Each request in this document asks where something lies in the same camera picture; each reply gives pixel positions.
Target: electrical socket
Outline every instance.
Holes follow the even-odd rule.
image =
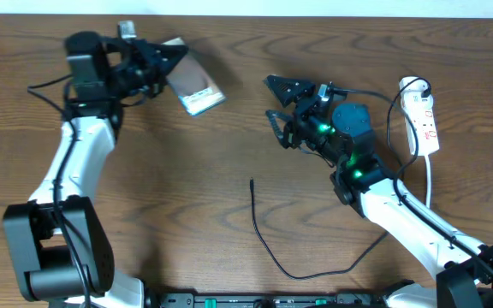
[[[414,80],[416,77],[405,77],[399,82],[401,89],[405,84]],[[433,114],[433,96],[422,98],[422,92],[429,85],[423,80],[412,83],[401,93],[401,106],[410,116],[414,125],[414,130],[405,120],[407,125],[408,145],[410,153],[414,154],[416,150],[414,134],[418,136],[419,150],[418,156],[425,156],[438,151],[437,125]]]

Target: brown tabletop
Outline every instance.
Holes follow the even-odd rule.
[[[68,35],[115,36],[116,23],[129,19],[143,39],[182,36],[228,101],[191,117],[166,91],[126,110],[95,204],[117,268],[160,290],[200,293],[322,293],[404,278],[434,285],[392,237],[347,275],[291,281],[273,264],[252,229],[251,177],[260,230],[295,275],[347,268],[383,230],[339,204],[322,160],[277,144],[264,116],[280,108],[262,83],[268,74],[389,96],[405,75],[430,80],[441,144],[431,156],[432,208],[493,244],[493,20],[0,15],[0,306],[31,305],[16,286],[3,212],[27,201],[60,142],[59,115],[26,86],[68,73]],[[61,97],[60,86],[44,92]],[[386,103],[350,100],[369,106],[383,144]],[[396,112],[392,126],[406,156]],[[387,150],[378,150],[396,168]],[[423,160],[406,182],[424,198]]]

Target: power outlet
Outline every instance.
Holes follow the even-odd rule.
[[[399,88],[402,88],[415,78],[403,78],[399,83]],[[412,130],[408,122],[405,121],[410,153],[414,154],[416,150],[414,138],[414,134],[416,134],[419,142],[418,156],[429,155],[439,149],[437,126],[432,108],[434,103],[433,96],[430,95],[427,98],[422,98],[422,92],[428,86],[425,81],[418,80],[413,82],[401,93],[401,106],[408,113],[414,125],[414,130]]]

